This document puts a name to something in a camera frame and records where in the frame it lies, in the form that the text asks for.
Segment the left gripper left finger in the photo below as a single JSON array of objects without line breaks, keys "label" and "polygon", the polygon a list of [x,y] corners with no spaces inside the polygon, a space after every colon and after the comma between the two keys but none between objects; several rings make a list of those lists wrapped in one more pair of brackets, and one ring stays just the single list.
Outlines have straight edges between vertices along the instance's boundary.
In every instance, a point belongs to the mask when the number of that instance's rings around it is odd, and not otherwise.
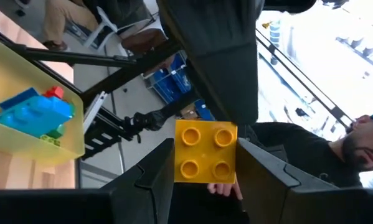
[{"label": "left gripper left finger", "polygon": [[174,140],[100,189],[0,190],[0,224],[167,224]]}]

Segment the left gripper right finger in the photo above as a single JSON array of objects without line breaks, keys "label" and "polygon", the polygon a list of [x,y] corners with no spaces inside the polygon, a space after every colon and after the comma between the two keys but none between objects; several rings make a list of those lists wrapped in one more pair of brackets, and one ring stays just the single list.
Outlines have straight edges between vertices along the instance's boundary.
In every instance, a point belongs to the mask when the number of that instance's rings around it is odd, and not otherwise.
[{"label": "left gripper right finger", "polygon": [[373,189],[340,189],[242,138],[235,153],[252,224],[373,224]]}]

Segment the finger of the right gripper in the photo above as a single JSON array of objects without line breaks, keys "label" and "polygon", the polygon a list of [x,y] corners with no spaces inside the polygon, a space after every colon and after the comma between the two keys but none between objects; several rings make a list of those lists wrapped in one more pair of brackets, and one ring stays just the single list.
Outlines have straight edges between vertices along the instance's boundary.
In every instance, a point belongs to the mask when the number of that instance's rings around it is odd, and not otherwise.
[{"label": "finger of the right gripper", "polygon": [[160,15],[197,72],[216,119],[258,119],[255,24],[263,0],[156,0]]}]

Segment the light green toy brick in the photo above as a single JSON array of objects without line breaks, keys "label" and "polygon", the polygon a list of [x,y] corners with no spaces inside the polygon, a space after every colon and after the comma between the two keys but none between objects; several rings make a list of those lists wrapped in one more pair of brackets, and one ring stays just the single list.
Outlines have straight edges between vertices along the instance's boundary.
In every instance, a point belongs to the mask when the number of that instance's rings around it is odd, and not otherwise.
[{"label": "light green toy brick", "polygon": [[43,140],[43,141],[45,141],[45,142],[48,142],[48,143],[50,143],[50,144],[53,144],[53,145],[55,145],[55,146],[60,147],[60,141],[59,141],[58,139],[55,139],[55,138],[50,137],[50,136],[45,135],[45,134],[42,135],[42,136],[40,137],[40,139]]}]

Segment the long green toy brick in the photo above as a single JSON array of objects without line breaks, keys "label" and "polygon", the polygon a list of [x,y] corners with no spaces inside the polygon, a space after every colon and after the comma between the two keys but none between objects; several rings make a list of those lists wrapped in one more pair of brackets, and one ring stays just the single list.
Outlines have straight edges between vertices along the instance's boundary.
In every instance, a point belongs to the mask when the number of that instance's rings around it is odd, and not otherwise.
[{"label": "long green toy brick", "polygon": [[51,138],[58,139],[65,134],[65,126],[60,124],[56,129],[51,130],[47,135]]}]

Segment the small yellow toy brick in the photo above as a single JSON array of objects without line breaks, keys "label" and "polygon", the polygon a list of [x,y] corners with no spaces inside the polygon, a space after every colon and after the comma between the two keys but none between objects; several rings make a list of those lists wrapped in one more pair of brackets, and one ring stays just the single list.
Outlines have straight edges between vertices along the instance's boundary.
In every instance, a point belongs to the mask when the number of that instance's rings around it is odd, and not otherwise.
[{"label": "small yellow toy brick", "polygon": [[231,122],[176,120],[174,181],[234,184],[237,136]]}]

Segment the blue cloud-shaped toy brick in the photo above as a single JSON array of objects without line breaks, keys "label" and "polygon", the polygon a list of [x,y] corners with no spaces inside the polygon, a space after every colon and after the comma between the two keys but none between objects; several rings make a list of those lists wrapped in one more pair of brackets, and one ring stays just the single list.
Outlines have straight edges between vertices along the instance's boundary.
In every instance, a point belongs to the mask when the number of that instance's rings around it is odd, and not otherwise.
[{"label": "blue cloud-shaped toy brick", "polygon": [[72,119],[72,112],[69,103],[39,95],[0,112],[0,124],[38,138]]}]

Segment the red toy brick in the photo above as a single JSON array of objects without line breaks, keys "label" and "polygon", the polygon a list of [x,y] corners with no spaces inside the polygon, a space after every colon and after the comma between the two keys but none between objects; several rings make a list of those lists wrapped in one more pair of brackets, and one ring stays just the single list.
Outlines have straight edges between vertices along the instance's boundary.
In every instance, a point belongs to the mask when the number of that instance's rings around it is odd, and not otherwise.
[{"label": "red toy brick", "polygon": [[45,97],[56,97],[62,99],[64,96],[64,90],[60,86],[53,86],[51,89],[47,90],[44,94]]}]

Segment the blue storage crates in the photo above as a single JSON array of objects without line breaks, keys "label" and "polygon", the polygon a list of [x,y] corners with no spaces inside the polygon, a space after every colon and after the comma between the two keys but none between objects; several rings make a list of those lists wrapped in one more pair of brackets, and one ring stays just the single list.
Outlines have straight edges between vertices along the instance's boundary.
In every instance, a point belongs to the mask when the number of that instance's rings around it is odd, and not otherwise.
[{"label": "blue storage crates", "polygon": [[[191,82],[186,75],[186,58],[177,53],[169,68],[160,69],[149,75],[141,75],[146,88],[153,90],[165,105],[180,99],[192,89]],[[177,119],[196,119],[214,121],[206,103],[202,99],[187,105],[176,113]]]}]

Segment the black boxes white labels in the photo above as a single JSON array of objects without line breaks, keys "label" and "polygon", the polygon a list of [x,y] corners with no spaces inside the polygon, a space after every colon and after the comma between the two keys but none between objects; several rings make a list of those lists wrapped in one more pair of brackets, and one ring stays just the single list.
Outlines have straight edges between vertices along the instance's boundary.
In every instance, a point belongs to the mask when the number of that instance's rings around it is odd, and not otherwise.
[{"label": "black boxes white labels", "polygon": [[122,139],[131,141],[133,135],[123,129],[122,119],[106,108],[101,108],[84,135],[85,154],[81,159],[84,161],[91,158]]}]

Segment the brown stool seat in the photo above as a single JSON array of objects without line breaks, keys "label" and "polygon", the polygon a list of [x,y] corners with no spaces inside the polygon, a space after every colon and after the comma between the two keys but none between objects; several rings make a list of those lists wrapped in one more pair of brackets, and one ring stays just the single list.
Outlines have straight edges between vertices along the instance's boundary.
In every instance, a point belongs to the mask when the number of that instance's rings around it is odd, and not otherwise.
[{"label": "brown stool seat", "polygon": [[124,49],[133,54],[144,54],[165,41],[167,41],[167,37],[161,29],[146,29],[125,38],[121,44]]}]

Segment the person's hand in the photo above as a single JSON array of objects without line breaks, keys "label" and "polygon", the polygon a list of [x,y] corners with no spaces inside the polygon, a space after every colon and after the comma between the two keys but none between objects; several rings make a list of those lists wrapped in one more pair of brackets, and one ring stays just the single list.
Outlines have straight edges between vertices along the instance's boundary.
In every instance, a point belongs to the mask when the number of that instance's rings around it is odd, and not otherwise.
[{"label": "person's hand", "polygon": [[229,197],[230,194],[234,192],[238,200],[243,200],[243,196],[237,180],[234,184],[208,184],[207,190],[211,194],[219,194],[225,197]]}]

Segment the silver aluminium extrusion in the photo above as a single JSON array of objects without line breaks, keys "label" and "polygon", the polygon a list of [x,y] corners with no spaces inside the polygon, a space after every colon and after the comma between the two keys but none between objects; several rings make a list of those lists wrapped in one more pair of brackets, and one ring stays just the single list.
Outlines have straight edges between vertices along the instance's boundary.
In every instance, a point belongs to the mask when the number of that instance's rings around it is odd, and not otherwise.
[{"label": "silver aluminium extrusion", "polygon": [[84,120],[83,120],[83,133],[85,134],[90,125],[92,124],[92,121],[94,120],[95,116],[97,115],[99,109],[102,107],[102,104],[107,97],[108,93],[105,91],[102,91],[100,94],[98,94],[92,101],[91,105],[88,107],[86,113],[84,114]]}]

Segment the yellow translucent plastic bin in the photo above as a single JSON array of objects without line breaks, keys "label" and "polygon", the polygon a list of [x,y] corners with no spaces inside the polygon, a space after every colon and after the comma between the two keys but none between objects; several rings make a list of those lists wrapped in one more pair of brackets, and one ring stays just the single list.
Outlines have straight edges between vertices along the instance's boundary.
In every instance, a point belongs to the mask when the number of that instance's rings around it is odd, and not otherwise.
[{"label": "yellow translucent plastic bin", "polygon": [[85,146],[82,99],[0,42],[0,102],[29,88],[34,88],[39,95],[43,96],[53,86],[60,86],[64,90],[61,100],[69,103],[73,109],[72,119],[63,124],[65,134],[58,138],[60,147],[45,142],[40,137],[37,138],[0,124],[1,152],[56,166],[84,155]]}]

